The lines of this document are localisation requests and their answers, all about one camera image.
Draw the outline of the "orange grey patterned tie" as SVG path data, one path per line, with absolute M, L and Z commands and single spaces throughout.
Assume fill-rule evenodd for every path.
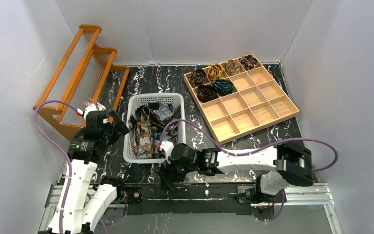
M 154 131 L 151 122 L 150 108 L 146 105 L 136 109 L 130 115 L 130 144 L 136 159 L 153 159 L 155 152 Z

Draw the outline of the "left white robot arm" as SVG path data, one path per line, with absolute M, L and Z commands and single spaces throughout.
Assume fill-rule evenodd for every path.
M 89 185 L 100 157 L 121 137 L 129 133 L 115 111 L 107 112 L 100 104 L 90 104 L 75 112 L 85 121 L 67 151 L 56 147 L 66 157 L 67 174 L 54 215 L 43 234 L 92 234 L 108 206 L 114 202 L 127 202 L 129 195 L 119 178 L 105 176 L 88 195 Z

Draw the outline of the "wooden compartment tray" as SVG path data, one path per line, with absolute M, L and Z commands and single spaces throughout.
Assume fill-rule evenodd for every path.
M 223 68 L 221 79 L 229 79 L 234 84 L 233 93 L 202 103 L 197 98 L 198 87 L 188 81 L 191 72 L 185 73 L 184 81 L 193 100 L 205 119 L 214 139 L 225 144 L 285 120 L 299 113 L 298 107 L 265 68 L 259 59 L 257 68 L 246 71 L 234 58 L 240 71 L 229 76 L 225 71 L 226 62 L 218 63 Z M 211 65 L 202 68 L 206 74 Z M 208 79 L 205 85 L 212 85 Z

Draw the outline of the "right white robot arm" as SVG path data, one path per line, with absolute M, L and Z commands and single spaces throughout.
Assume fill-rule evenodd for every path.
M 195 150 L 184 143 L 164 141 L 158 151 L 165 156 L 160 166 L 162 184 L 174 189 L 188 173 L 205 176 L 238 170 L 266 171 L 253 188 L 237 189 L 235 199 L 242 203 L 273 202 L 289 185 L 309 187 L 314 184 L 311 151 L 294 142 L 280 143 L 263 150 L 223 151 L 218 148 Z

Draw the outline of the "white plastic basket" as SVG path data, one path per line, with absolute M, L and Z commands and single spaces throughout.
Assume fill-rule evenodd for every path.
M 159 164 L 166 156 L 158 151 L 160 137 L 172 145 L 185 143 L 185 124 L 173 120 L 185 118 L 184 98 L 179 93 L 134 95 L 129 100 L 123 158 L 128 163 Z

